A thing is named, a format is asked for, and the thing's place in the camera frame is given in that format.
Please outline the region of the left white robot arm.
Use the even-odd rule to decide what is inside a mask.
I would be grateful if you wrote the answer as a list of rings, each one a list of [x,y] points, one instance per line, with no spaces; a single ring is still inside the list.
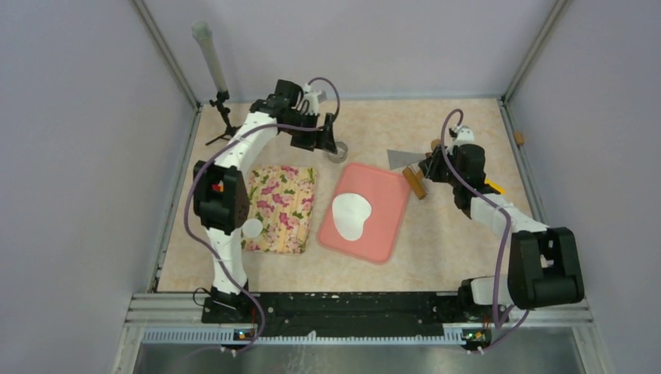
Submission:
[[[278,80],[275,90],[255,101],[243,124],[228,143],[208,161],[198,161],[193,184],[186,197],[186,213],[194,213],[207,233],[200,240],[214,258],[214,280],[208,299],[212,307],[232,322],[249,315],[253,297],[241,260],[241,228],[249,215],[248,173],[263,148],[281,132],[290,135],[291,146],[338,154],[334,121],[339,113],[320,117],[325,93],[314,90],[311,79],[300,86]]]

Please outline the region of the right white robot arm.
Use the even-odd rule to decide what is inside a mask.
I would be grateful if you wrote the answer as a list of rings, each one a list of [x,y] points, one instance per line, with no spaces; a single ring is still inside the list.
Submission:
[[[572,230],[552,228],[509,203],[486,177],[485,150],[475,144],[437,147],[418,163],[418,178],[451,186],[454,203],[468,218],[501,237],[508,255],[507,291],[520,309],[574,304],[585,287]]]

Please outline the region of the white dough ball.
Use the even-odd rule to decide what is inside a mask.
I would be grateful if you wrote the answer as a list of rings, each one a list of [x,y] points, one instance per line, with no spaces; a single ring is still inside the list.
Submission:
[[[334,197],[331,213],[339,235],[354,242],[362,237],[366,221],[372,213],[372,206],[363,196],[345,192]]]

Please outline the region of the wooden rolling pin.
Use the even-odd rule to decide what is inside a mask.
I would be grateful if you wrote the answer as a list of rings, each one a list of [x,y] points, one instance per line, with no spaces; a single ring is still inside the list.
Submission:
[[[440,139],[434,139],[430,143],[429,153],[435,153],[437,147],[440,144]],[[406,181],[411,186],[411,189],[417,199],[424,199],[428,195],[428,189],[426,188],[422,171],[420,170],[420,162],[418,164],[412,164],[403,169],[402,174],[404,175]]]

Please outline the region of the pink silicone mat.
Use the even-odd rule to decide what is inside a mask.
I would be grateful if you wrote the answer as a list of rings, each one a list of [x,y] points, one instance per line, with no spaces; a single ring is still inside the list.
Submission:
[[[374,264],[387,262],[411,188],[405,178],[367,164],[348,164],[317,234],[326,249]]]

